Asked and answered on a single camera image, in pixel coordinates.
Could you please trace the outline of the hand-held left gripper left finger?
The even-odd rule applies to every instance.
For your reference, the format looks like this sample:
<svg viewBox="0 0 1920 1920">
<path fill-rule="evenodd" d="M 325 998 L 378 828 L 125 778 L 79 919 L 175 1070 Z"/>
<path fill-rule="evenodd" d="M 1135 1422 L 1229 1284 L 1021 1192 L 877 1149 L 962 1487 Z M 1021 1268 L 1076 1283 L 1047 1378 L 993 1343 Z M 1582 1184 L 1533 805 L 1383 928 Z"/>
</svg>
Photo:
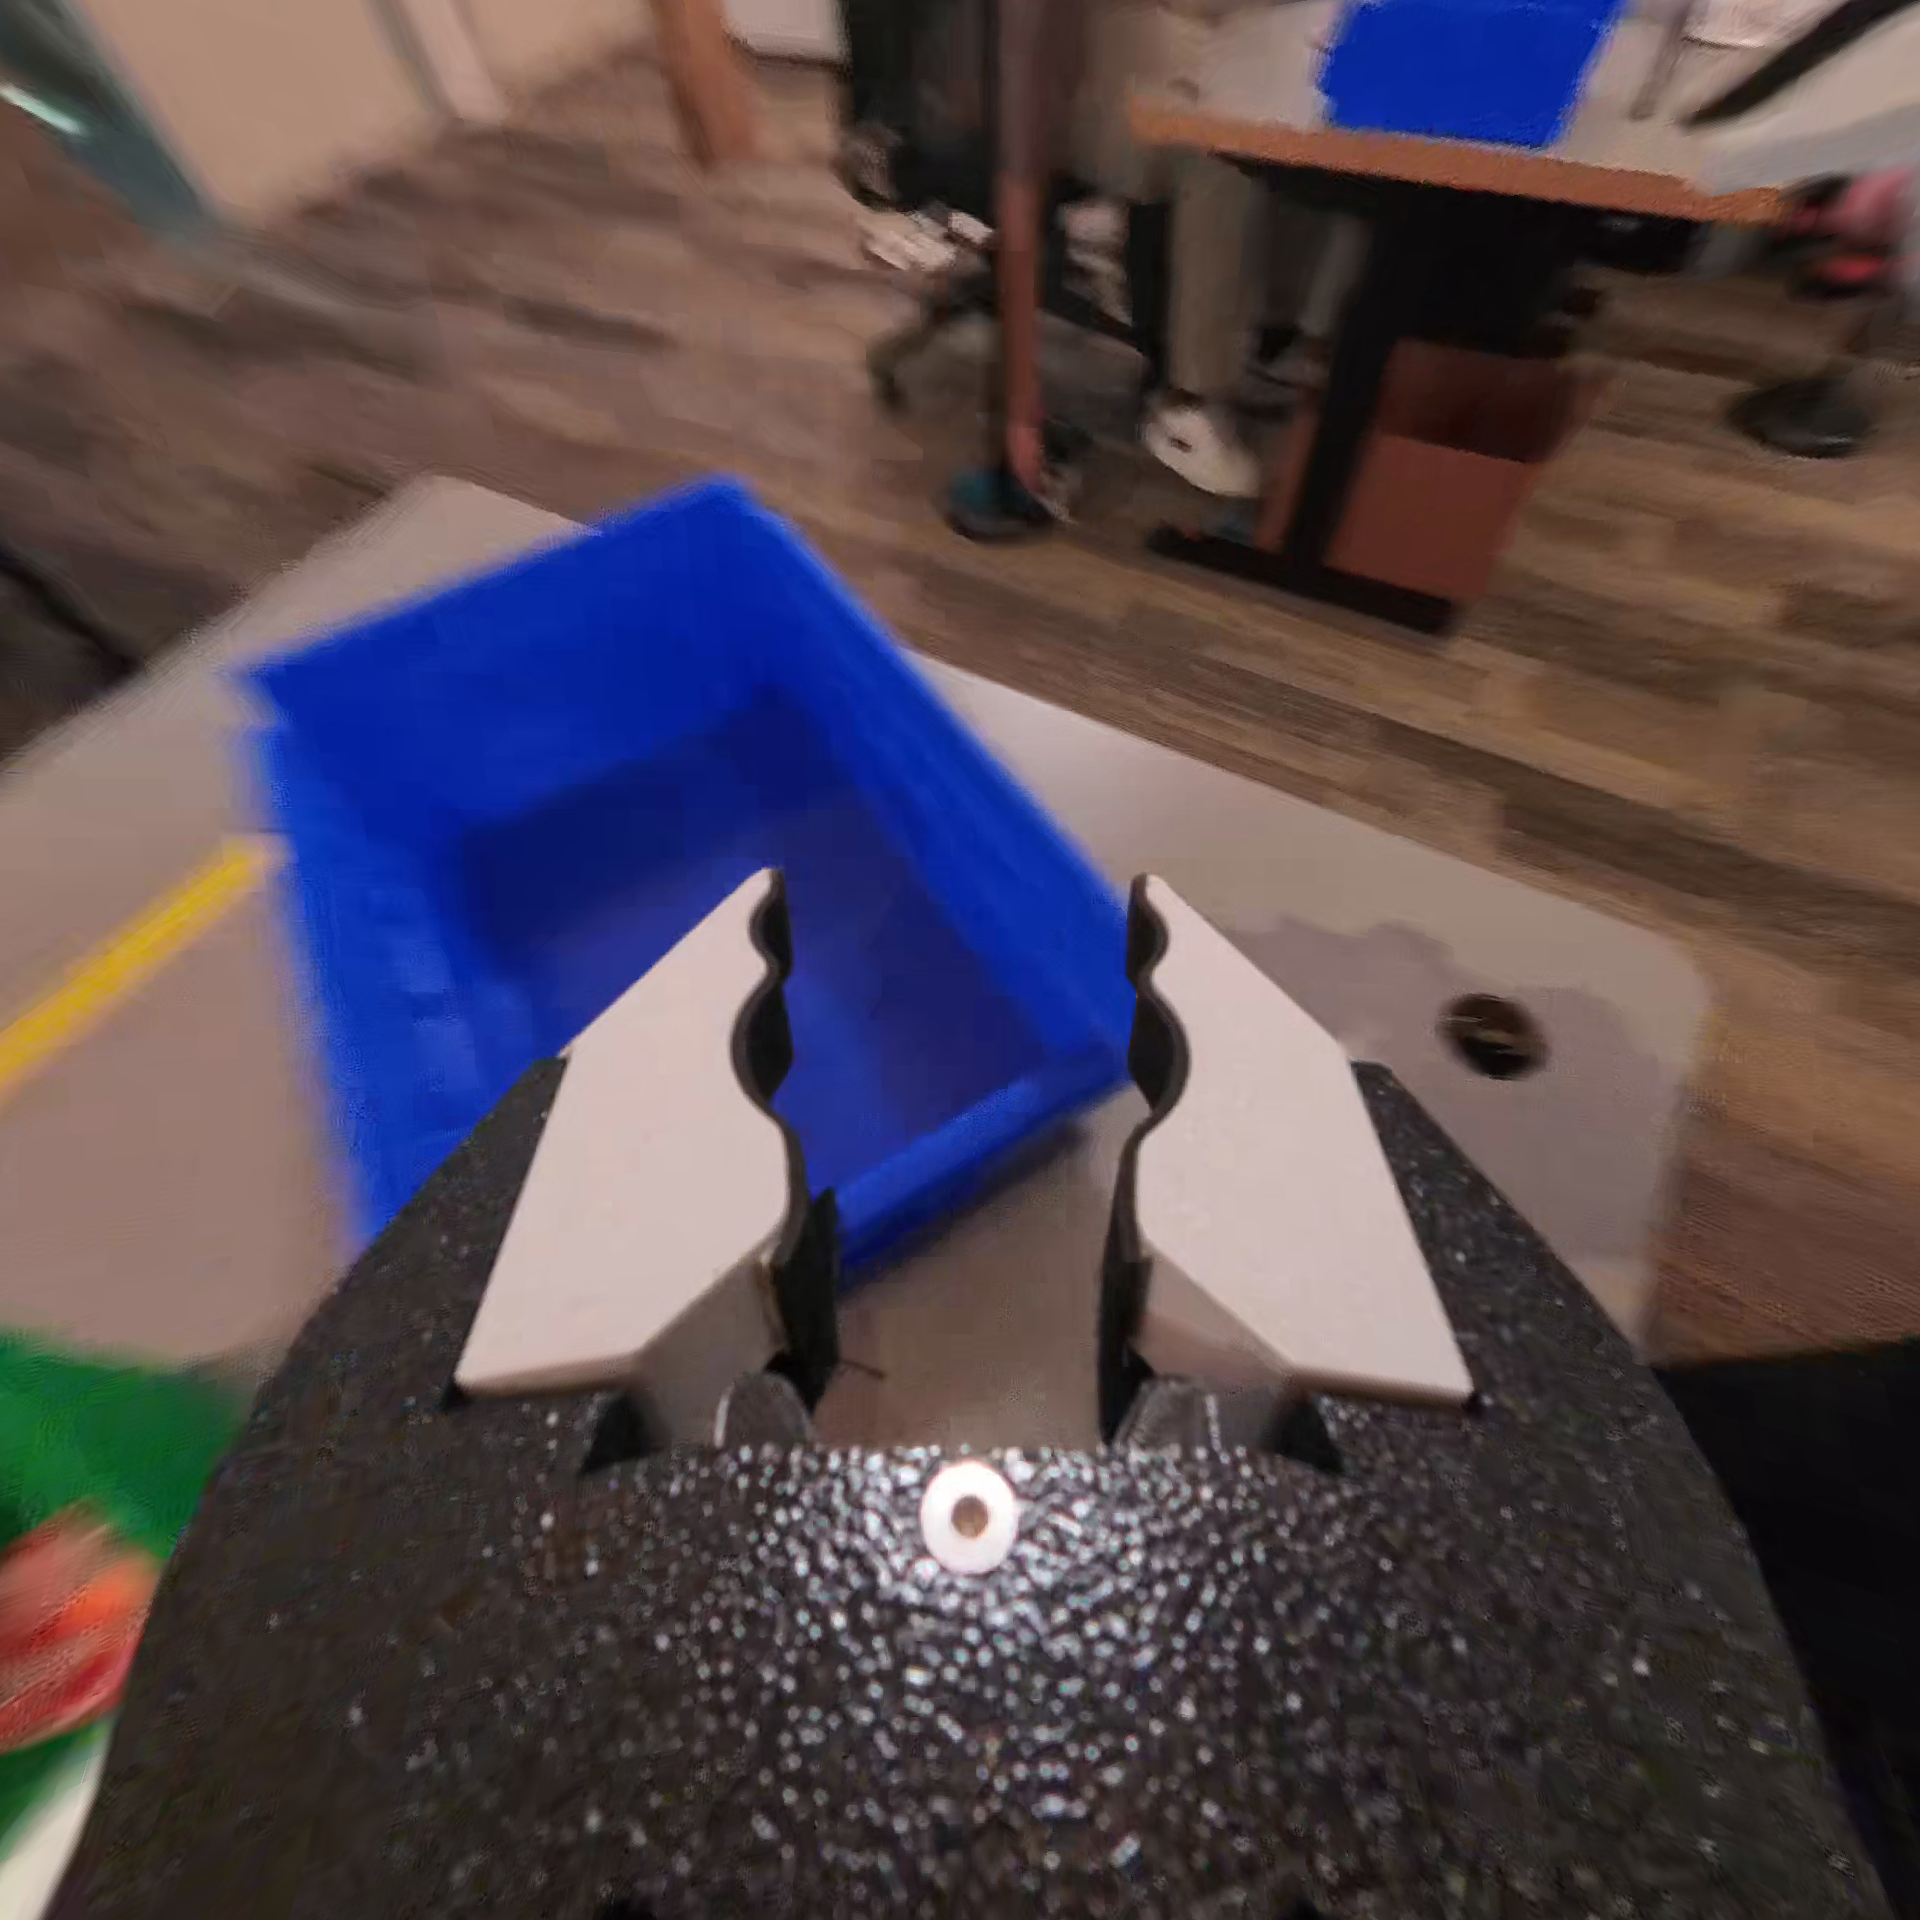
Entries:
<svg viewBox="0 0 1920 1920">
<path fill-rule="evenodd" d="M 462 1399 L 607 1392 L 604 1455 L 812 1436 L 840 1229 L 777 1111 L 790 932 L 782 872 L 752 872 L 564 1046 Z"/>
</svg>

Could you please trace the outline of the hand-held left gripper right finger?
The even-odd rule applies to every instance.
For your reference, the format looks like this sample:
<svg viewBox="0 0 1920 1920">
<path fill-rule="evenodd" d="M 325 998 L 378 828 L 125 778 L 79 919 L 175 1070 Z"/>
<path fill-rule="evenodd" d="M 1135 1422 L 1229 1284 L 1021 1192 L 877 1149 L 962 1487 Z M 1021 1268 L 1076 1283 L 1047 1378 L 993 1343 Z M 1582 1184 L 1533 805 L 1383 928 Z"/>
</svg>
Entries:
<svg viewBox="0 0 1920 1920">
<path fill-rule="evenodd" d="M 1312 1399 L 1464 1413 L 1476 1386 L 1349 1052 L 1164 877 L 1126 895 L 1135 1005 L 1102 1247 L 1102 1443 L 1191 1386 L 1231 1446 Z"/>
</svg>

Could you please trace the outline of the blue plastic bin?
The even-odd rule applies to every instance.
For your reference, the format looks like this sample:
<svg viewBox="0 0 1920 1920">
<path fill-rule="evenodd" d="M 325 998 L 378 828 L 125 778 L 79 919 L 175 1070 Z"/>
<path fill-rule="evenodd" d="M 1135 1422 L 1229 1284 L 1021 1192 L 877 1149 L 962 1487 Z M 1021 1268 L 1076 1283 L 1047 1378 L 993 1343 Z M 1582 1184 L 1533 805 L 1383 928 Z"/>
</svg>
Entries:
<svg viewBox="0 0 1920 1920">
<path fill-rule="evenodd" d="M 1125 1076 L 1120 895 L 733 483 L 245 684 L 360 1242 L 764 869 L 796 946 L 774 1108 L 837 1197 L 846 1274 Z"/>
</svg>

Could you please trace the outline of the green plastic bin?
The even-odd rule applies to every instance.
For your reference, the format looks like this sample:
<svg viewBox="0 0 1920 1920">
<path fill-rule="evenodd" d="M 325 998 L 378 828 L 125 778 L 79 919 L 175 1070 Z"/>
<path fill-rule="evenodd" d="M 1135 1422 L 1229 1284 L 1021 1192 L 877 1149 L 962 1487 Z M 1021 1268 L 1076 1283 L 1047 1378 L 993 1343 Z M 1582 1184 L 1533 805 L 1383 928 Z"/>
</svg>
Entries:
<svg viewBox="0 0 1920 1920">
<path fill-rule="evenodd" d="M 25 1531 L 81 1503 L 160 1562 L 172 1557 L 242 1422 L 230 1388 L 2 1338 L 2 1555 Z M 2 1844 L 79 1765 L 119 1710 L 54 1742 L 2 1752 Z"/>
</svg>

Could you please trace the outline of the red white yo-yo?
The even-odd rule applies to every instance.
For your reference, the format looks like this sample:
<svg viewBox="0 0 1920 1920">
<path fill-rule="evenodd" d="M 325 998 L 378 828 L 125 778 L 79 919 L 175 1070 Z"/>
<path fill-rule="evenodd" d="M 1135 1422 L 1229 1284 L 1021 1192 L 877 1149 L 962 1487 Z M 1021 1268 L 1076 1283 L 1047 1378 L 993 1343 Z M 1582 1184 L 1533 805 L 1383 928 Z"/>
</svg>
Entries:
<svg viewBox="0 0 1920 1920">
<path fill-rule="evenodd" d="M 93 1723 L 128 1684 L 160 1562 L 74 1503 L 2 1555 L 2 1752 Z"/>
</svg>

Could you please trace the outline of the white desk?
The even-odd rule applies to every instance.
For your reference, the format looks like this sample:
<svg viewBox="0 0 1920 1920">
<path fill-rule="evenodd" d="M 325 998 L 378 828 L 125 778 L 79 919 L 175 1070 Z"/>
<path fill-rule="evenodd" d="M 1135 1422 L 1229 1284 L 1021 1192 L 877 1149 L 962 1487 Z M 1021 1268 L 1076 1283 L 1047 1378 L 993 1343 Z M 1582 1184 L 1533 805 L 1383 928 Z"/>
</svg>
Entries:
<svg viewBox="0 0 1920 1920">
<path fill-rule="evenodd" d="M 5 942 L 228 829 L 266 895 L 5 1119 L 5 1308 L 249 1368 L 72 1853 L 87 1916 L 1607 1914 L 1716 1893 L 1655 1599 L 1716 1484 L 1615 1325 L 1705 992 L 1672 950 L 906 656 L 1125 908 L 1164 877 L 1351 1056 L 1476 1397 L 1096 1431 L 1130 1076 L 853 1275 L 808 1437 L 621 1446 L 449 1378 L 559 1083 L 360 1239 L 245 674 L 537 514 L 431 483 L 5 775 Z M 567 538 L 528 543 L 518 558 Z M 1460 995 L 1540 1021 L 1497 1083 Z"/>
</svg>

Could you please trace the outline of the metal nut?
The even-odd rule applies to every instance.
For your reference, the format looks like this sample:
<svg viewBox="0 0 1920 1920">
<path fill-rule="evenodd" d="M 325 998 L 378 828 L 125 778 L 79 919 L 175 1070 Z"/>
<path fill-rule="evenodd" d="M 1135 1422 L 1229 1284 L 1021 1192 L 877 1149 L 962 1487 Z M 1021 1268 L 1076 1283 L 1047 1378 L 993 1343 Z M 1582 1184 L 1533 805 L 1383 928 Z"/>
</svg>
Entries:
<svg viewBox="0 0 1920 1920">
<path fill-rule="evenodd" d="M 1437 1021 L 1437 1036 L 1464 1068 L 1497 1083 L 1522 1080 L 1552 1058 L 1536 1015 L 1498 995 L 1450 998 Z"/>
</svg>

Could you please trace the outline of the cardboard box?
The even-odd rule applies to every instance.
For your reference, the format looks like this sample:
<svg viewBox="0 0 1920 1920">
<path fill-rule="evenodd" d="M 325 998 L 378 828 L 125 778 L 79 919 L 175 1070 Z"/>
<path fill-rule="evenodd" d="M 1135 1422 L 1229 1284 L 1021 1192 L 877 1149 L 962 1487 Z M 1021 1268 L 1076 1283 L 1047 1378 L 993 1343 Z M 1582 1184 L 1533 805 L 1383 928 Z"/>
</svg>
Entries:
<svg viewBox="0 0 1920 1920">
<path fill-rule="evenodd" d="M 1576 358 L 1399 343 L 1328 565 L 1453 608 L 1480 598 L 1597 392 L 1597 367 Z"/>
</svg>

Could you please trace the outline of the grey work table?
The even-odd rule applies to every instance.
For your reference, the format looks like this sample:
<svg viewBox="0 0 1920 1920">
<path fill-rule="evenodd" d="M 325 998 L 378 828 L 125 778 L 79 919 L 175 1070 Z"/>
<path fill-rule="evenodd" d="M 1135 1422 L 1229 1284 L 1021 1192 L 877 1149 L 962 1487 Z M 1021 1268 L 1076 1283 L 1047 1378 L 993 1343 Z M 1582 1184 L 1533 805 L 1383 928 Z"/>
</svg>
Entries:
<svg viewBox="0 0 1920 1920">
<path fill-rule="evenodd" d="M 1133 96 L 1141 141 L 1206 148 L 1366 227 L 1325 387 L 1264 470 L 1245 538 L 1156 527 L 1159 560 L 1341 608 L 1412 632 L 1447 632 L 1463 608 L 1328 565 L 1384 366 L 1404 341 L 1512 357 L 1548 318 L 1597 218 L 1761 224 L 1788 186 L 1831 156 L 1890 157 L 1916 128 L 1916 4 L 1838 4 L 1817 59 L 1761 102 L 1714 125 L 1705 96 L 1663 132 L 1605 94 L 1542 151 L 1356 132 L 1229 107 L 1231 87 L 1300 69 L 1304 27 L 1248 20 L 1216 48 L 1206 87 Z"/>
</svg>

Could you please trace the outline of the large blue parts bin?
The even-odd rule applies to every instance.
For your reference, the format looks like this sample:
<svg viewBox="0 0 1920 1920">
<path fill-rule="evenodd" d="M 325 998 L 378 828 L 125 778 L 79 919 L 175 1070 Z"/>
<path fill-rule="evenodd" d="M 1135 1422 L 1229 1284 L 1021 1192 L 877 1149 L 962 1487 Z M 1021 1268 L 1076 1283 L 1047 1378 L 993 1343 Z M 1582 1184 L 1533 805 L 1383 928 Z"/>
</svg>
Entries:
<svg viewBox="0 0 1920 1920">
<path fill-rule="evenodd" d="M 1623 2 L 1352 2 L 1317 71 L 1328 124 L 1542 151 L 1576 110 Z"/>
</svg>

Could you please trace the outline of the wooden post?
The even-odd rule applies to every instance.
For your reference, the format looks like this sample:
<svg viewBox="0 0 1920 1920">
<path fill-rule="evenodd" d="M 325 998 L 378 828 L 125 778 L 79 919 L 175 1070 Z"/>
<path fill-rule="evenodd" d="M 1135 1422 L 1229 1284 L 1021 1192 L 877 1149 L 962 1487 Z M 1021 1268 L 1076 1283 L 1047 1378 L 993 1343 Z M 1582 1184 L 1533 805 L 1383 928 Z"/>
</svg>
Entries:
<svg viewBox="0 0 1920 1920">
<path fill-rule="evenodd" d="M 758 94 L 724 2 L 646 2 L 684 154 L 700 167 L 766 160 Z"/>
</svg>

